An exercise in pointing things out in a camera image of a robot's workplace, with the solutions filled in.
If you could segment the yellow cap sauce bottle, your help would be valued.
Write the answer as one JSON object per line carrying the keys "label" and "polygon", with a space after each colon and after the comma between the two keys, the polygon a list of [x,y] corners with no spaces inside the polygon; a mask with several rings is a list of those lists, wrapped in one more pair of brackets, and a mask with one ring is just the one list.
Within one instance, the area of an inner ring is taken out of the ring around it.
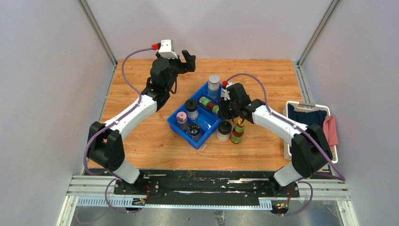
{"label": "yellow cap sauce bottle", "polygon": [[232,130],[231,142],[234,144],[239,144],[242,141],[244,131],[245,131],[245,120],[239,118]]}

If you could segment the black lid jar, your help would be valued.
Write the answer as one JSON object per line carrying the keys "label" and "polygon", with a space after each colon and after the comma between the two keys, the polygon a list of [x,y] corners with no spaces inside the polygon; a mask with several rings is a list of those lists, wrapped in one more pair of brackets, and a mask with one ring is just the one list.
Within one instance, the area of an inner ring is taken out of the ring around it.
{"label": "black lid jar", "polygon": [[232,131],[232,125],[230,122],[228,121],[220,122],[216,135],[218,141],[227,142],[230,139],[231,131]]}
{"label": "black lid jar", "polygon": [[195,99],[188,99],[185,104],[187,117],[191,120],[196,120],[198,118],[198,102]]}

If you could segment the red cap sauce bottle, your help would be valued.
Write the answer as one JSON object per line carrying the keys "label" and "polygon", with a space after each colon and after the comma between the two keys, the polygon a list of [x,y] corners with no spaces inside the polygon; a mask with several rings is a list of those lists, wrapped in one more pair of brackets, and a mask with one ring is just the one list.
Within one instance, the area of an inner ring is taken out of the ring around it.
{"label": "red cap sauce bottle", "polygon": [[202,96],[199,99],[199,103],[205,107],[207,110],[211,111],[214,114],[218,114],[219,113],[219,105],[216,104],[216,102],[214,102],[212,99],[206,97],[206,96]]}

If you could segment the silver lid blue label jar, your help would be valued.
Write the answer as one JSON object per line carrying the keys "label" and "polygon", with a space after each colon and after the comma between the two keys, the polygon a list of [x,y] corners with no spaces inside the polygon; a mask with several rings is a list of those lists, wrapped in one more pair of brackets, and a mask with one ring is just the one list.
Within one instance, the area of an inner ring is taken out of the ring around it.
{"label": "silver lid blue label jar", "polygon": [[212,99],[218,98],[219,86],[220,86],[220,77],[217,74],[210,75],[207,81],[207,94]]}

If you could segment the black cap soy bottle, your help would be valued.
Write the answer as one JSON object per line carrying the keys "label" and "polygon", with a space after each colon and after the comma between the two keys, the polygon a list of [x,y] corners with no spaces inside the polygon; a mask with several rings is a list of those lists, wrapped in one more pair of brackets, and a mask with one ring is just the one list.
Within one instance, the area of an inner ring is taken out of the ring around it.
{"label": "black cap soy bottle", "polygon": [[187,128],[187,135],[194,141],[198,142],[201,138],[201,128],[197,123],[190,123]]}

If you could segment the pink lid spice jar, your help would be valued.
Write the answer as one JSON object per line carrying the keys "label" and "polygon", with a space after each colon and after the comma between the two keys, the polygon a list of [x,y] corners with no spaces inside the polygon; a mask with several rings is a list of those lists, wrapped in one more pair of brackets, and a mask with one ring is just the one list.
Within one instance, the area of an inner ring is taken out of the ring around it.
{"label": "pink lid spice jar", "polygon": [[186,132],[188,129],[188,118],[187,114],[183,111],[180,111],[176,114],[176,120],[177,120],[177,127],[183,131]]}

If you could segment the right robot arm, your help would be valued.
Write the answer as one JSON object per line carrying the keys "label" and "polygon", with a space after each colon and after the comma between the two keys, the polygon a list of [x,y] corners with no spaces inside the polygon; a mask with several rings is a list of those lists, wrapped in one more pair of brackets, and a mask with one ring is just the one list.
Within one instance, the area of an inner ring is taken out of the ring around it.
{"label": "right robot arm", "polygon": [[240,83],[222,83],[219,116],[223,120],[239,117],[270,130],[288,143],[291,162],[268,178],[267,188],[274,196],[282,196],[288,185],[311,177],[332,162],[333,154],[321,126],[296,122],[272,110],[264,101],[251,100]]}

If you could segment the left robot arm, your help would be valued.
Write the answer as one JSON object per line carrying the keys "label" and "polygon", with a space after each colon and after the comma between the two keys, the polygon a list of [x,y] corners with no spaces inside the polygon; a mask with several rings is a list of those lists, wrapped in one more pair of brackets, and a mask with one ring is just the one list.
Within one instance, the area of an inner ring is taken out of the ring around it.
{"label": "left robot arm", "polygon": [[138,124],[161,109],[171,94],[176,93],[178,75],[195,71],[196,56],[187,50],[183,50],[182,55],[184,62],[180,57],[168,57],[158,51],[146,87],[138,93],[138,99],[107,122],[95,121],[90,125],[84,163],[91,160],[100,165],[126,182],[126,189],[132,194],[143,191],[144,181],[140,179],[139,169],[126,159],[123,141]]}

